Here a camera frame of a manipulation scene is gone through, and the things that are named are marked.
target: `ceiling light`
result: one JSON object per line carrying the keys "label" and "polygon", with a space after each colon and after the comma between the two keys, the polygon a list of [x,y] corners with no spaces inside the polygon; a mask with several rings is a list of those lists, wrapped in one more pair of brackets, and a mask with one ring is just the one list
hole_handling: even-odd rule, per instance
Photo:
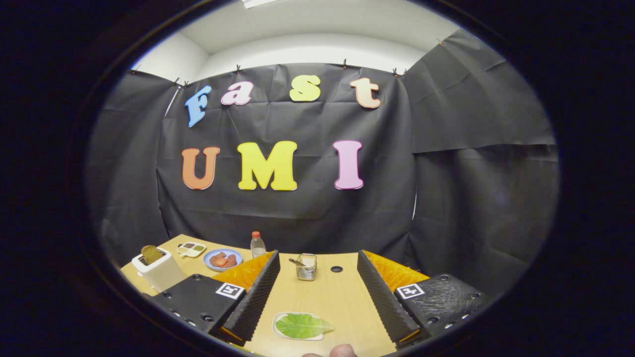
{"label": "ceiling light", "polygon": [[263,5],[267,3],[273,3],[278,0],[243,0],[244,7],[251,9],[258,5]]}

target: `plastic bottle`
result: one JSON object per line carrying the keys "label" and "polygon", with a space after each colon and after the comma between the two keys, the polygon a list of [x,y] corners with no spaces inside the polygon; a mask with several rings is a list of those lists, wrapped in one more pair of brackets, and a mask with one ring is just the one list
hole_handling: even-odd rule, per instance
{"label": "plastic bottle", "polygon": [[251,232],[251,256],[257,258],[267,253],[265,242],[260,237],[260,232]]}

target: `blue letter f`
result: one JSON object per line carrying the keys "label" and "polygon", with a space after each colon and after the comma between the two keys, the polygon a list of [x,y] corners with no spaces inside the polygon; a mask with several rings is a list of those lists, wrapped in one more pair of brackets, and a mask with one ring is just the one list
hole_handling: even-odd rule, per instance
{"label": "blue letter f", "polygon": [[190,114],[190,128],[192,128],[194,124],[198,123],[205,115],[204,112],[201,112],[201,109],[207,106],[206,94],[209,92],[211,92],[211,87],[205,86],[202,90],[199,90],[192,98],[188,99],[187,102],[185,102],[187,111]]}

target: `lettuce leaf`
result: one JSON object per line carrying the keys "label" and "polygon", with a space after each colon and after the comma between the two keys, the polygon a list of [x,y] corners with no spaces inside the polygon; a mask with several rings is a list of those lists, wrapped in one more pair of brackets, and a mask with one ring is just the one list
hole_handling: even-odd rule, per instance
{"label": "lettuce leaf", "polygon": [[310,339],[335,329],[330,323],[309,314],[287,314],[276,322],[276,328],[292,339]]}

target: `letter m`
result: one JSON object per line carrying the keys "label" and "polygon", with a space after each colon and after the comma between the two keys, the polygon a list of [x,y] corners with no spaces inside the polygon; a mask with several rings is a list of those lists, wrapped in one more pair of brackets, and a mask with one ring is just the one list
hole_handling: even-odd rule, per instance
{"label": "letter m", "polygon": [[280,141],[274,145],[269,158],[265,159],[254,142],[238,145],[238,152],[243,156],[243,178],[238,183],[241,190],[254,190],[256,183],[251,173],[256,176],[262,189],[266,189],[271,182],[271,188],[277,191],[293,191],[298,184],[293,181],[293,152],[298,145],[292,141]]}

